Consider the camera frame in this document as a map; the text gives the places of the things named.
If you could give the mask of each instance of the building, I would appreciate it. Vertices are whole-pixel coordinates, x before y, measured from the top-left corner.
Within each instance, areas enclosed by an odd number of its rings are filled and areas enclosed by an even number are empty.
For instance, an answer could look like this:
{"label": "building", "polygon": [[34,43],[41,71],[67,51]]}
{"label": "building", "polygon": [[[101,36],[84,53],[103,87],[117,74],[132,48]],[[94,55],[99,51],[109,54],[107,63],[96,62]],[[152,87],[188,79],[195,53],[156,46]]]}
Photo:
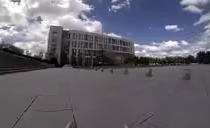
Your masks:
{"label": "building", "polygon": [[134,56],[134,43],[98,33],[63,30],[51,26],[48,37],[48,57],[59,64],[92,66],[95,64],[124,64]]}

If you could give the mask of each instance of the paved ground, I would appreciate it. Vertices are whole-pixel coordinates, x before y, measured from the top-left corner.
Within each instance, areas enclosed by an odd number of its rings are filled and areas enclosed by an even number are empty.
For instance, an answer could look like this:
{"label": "paved ground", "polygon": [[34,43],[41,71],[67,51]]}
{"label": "paved ground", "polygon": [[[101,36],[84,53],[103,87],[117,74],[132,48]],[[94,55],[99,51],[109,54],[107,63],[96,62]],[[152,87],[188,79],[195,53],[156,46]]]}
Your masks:
{"label": "paved ground", "polygon": [[0,76],[0,128],[65,128],[72,107],[78,128],[124,128],[137,120],[144,121],[140,128],[210,128],[210,66],[152,69],[151,78],[146,68]]}

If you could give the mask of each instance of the tree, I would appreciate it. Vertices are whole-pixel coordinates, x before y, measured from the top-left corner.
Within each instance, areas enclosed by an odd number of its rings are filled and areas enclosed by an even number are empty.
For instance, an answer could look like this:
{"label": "tree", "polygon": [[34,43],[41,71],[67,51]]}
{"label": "tree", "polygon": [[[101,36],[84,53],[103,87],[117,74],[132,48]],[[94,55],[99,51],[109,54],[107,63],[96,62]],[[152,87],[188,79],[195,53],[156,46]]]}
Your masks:
{"label": "tree", "polygon": [[194,63],[195,62],[195,58],[192,55],[187,56],[186,58],[186,64],[190,64],[190,63]]}

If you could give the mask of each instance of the sky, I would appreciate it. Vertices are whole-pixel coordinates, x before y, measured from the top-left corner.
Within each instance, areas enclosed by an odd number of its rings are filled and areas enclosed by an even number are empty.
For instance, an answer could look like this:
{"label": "sky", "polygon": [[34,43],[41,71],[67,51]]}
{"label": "sky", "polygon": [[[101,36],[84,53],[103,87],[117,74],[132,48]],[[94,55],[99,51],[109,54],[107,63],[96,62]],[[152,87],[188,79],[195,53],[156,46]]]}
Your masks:
{"label": "sky", "polygon": [[131,40],[137,56],[210,51],[210,0],[0,0],[0,42],[46,52],[50,25]]}

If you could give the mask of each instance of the window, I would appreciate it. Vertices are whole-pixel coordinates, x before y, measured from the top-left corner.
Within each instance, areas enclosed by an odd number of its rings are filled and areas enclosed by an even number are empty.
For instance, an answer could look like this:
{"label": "window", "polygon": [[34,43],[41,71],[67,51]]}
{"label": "window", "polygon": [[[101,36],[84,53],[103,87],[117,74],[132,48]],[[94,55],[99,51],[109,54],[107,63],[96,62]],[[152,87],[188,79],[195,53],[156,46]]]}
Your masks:
{"label": "window", "polygon": [[87,35],[84,35],[84,40],[87,40]]}
{"label": "window", "polygon": [[67,43],[67,47],[70,47],[70,41],[68,41],[68,43]]}
{"label": "window", "polygon": [[84,48],[88,48],[88,42],[85,42]]}
{"label": "window", "polygon": [[73,33],[72,39],[75,39],[75,33]]}
{"label": "window", "polygon": [[75,41],[72,41],[72,47],[75,47]]}
{"label": "window", "polygon": [[97,36],[95,36],[95,41],[98,42],[98,37]]}
{"label": "window", "polygon": [[58,36],[57,32],[52,33],[52,42],[57,42],[57,36]]}
{"label": "window", "polygon": [[93,43],[89,43],[89,48],[93,48]]}
{"label": "window", "polygon": [[70,33],[67,34],[67,39],[70,39],[71,35]]}
{"label": "window", "polygon": [[81,43],[80,42],[78,42],[78,48],[80,48],[81,47]]}

